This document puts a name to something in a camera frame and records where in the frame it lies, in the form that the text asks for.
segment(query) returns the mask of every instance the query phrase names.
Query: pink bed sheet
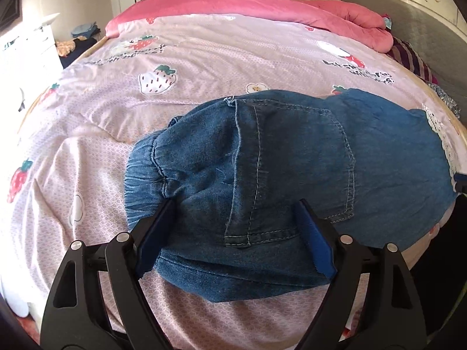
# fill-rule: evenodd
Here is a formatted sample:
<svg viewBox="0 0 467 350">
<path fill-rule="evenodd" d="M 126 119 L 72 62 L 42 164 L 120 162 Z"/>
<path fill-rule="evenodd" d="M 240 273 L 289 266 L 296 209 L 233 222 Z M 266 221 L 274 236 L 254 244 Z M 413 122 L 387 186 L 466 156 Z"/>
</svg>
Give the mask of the pink bed sheet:
<svg viewBox="0 0 467 350">
<path fill-rule="evenodd" d="M 118 25 L 125 22 L 193 13 L 236 13 L 297 22 L 355 39 L 379 53 L 387 53 L 393 45 L 379 14 L 357 4 L 332 0 L 142 0 L 108 23 L 107 37 L 118 37 Z"/>
</svg>

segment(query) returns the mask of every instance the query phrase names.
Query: jeans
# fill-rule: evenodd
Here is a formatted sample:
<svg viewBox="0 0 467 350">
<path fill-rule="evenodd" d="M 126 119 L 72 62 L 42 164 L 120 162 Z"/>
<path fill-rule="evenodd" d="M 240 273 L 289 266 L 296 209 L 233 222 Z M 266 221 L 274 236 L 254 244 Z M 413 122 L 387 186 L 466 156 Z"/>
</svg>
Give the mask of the jeans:
<svg viewBox="0 0 467 350">
<path fill-rule="evenodd" d="M 125 176 L 132 229 L 172 198 L 177 218 L 156 270 L 210 301 L 323 285 L 293 219 L 307 199 L 361 244 L 403 251 L 457 194 L 424 111 L 347 90 L 327 99 L 269 90 L 200 105 L 134 147 Z"/>
</svg>

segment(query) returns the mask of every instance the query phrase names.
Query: striped pillow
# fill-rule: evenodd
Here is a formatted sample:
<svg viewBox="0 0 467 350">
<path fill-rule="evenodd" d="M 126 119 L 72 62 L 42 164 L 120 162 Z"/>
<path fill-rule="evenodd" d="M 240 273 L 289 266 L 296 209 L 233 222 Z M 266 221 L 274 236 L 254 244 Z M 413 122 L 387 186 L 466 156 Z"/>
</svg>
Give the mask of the striped pillow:
<svg viewBox="0 0 467 350">
<path fill-rule="evenodd" d="M 405 68 L 409 69 L 415 75 L 422 78 L 426 82 L 438 84 L 438 81 L 431 72 L 431 69 L 415 52 L 415 50 L 412 48 L 412 45 L 396 37 L 393 38 L 394 45 L 392 46 L 392 49 L 387 53 L 387 55 L 399 64 L 402 64 Z"/>
</svg>

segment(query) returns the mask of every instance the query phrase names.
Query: metal screw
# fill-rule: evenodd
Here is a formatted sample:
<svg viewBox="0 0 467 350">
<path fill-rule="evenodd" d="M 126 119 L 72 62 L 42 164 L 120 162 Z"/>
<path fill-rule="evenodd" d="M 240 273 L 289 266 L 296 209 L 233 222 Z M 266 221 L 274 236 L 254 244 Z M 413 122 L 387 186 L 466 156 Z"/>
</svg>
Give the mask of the metal screw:
<svg viewBox="0 0 467 350">
<path fill-rule="evenodd" d="M 72 243 L 72 245 L 70 246 L 72 248 L 72 250 L 78 250 L 81 248 L 81 241 L 75 241 Z"/>
<path fill-rule="evenodd" d="M 127 240 L 130 238 L 130 235 L 128 233 L 120 233 L 117 235 L 117 242 L 127 242 Z"/>
<path fill-rule="evenodd" d="M 388 248 L 388 250 L 390 252 L 397 252 L 398 251 L 398 247 L 395 244 L 388 244 L 387 248 Z"/>
<path fill-rule="evenodd" d="M 342 242 L 343 244 L 351 244 L 353 242 L 353 239 L 351 236 L 344 234 L 343 236 L 340 236 L 340 242 Z"/>
</svg>

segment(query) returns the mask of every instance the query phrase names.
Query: headboard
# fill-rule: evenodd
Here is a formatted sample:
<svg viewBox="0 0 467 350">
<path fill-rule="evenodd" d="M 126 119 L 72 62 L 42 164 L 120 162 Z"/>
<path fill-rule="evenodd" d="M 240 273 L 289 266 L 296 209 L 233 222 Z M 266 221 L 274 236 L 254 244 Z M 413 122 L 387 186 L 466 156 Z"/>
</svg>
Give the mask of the headboard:
<svg viewBox="0 0 467 350">
<path fill-rule="evenodd" d="M 467 42 L 435 17 L 400 0 L 343 0 L 392 19 L 392 34 L 412 44 L 440 86 L 461 109 L 467 126 Z"/>
</svg>

